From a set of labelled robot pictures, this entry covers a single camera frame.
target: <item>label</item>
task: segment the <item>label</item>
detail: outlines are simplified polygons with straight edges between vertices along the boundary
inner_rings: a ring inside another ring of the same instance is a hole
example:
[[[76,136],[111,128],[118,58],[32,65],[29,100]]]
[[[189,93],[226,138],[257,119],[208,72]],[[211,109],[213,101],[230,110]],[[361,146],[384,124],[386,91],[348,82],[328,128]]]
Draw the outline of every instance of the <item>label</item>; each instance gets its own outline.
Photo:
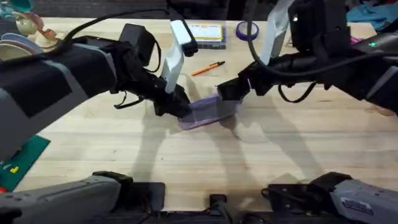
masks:
[[[367,213],[369,215],[374,215],[373,214],[373,209],[370,204],[365,203],[365,202],[359,202],[355,201],[349,198],[341,198],[341,202],[343,203],[343,206],[348,208],[348,209],[353,209],[359,212]]]
[[[223,25],[221,23],[188,22],[189,29],[196,41],[222,41]]]

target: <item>purple tape roll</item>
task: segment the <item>purple tape roll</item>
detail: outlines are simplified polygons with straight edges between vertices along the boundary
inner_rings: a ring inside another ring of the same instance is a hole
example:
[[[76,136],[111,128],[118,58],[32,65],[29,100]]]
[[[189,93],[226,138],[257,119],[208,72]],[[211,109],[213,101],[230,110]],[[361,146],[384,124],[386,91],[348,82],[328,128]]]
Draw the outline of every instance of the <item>purple tape roll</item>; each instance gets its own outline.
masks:
[[[251,29],[251,39],[254,40],[257,38],[257,36],[259,35],[259,26],[257,26],[257,24],[252,23],[252,29]],[[248,35],[247,35],[247,31],[248,31],[248,23],[246,21],[240,22],[237,26],[236,26],[236,36],[244,41],[248,41]]]

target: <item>wooden table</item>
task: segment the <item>wooden table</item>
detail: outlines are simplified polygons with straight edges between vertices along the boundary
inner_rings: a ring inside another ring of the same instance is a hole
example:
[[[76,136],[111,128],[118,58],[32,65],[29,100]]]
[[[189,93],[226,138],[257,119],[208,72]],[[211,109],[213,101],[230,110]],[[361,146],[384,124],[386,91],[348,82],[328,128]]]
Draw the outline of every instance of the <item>wooden table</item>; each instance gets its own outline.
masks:
[[[45,19],[65,32],[88,19]],[[113,19],[84,34],[117,39],[125,23],[146,26],[163,49],[171,46],[168,21]],[[252,58],[246,42],[228,22],[227,50],[200,50],[186,58],[179,84],[192,101],[215,92],[215,85],[236,77]],[[260,22],[261,31],[265,24]],[[369,24],[352,24],[355,37],[374,34]],[[261,49],[263,32],[255,41]],[[294,49],[284,48],[283,52]],[[157,63],[154,52],[151,68]],[[226,64],[207,73],[189,74],[211,63]],[[287,92],[300,96],[306,85]],[[246,209],[263,209],[260,190],[271,182],[312,180],[329,171],[350,174],[369,184],[398,190],[398,122],[370,110],[332,88],[317,88],[303,103],[284,102],[275,89],[247,96],[235,118],[182,131],[177,119],[157,117],[147,101],[116,110],[123,95],[104,93],[80,105],[40,135],[50,146],[19,184],[33,189],[84,179],[96,170],[132,175],[135,181],[164,182],[165,208],[198,210],[209,194],[228,194]],[[129,95],[127,100],[135,100]]]

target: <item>green mat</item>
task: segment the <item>green mat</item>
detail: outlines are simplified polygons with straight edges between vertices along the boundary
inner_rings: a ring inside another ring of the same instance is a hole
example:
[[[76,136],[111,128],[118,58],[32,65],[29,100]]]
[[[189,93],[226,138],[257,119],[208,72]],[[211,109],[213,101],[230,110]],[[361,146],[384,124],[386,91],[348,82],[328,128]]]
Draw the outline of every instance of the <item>green mat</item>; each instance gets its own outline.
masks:
[[[0,187],[12,192],[49,143],[47,139],[33,136],[13,158],[1,161]]]

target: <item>plate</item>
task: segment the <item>plate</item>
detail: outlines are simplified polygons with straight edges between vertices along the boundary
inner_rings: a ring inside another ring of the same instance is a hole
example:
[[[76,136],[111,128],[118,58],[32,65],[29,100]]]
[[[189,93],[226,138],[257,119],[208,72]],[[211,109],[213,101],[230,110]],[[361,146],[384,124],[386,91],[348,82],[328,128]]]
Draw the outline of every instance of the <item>plate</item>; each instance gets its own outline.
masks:
[[[43,49],[41,49],[35,42],[29,40],[23,35],[6,33],[1,36],[1,40],[13,40],[28,46],[29,48],[33,49],[37,54],[43,53]]]
[[[0,60],[10,60],[32,55],[29,51],[11,44],[0,44]]]
[[[16,42],[13,40],[0,40],[0,44],[10,44],[10,45],[14,45],[17,47],[20,47],[24,50],[29,51],[31,54],[37,54],[37,52],[35,50],[33,50],[32,48],[30,48],[29,46],[26,46],[25,44],[22,44],[20,42]]]

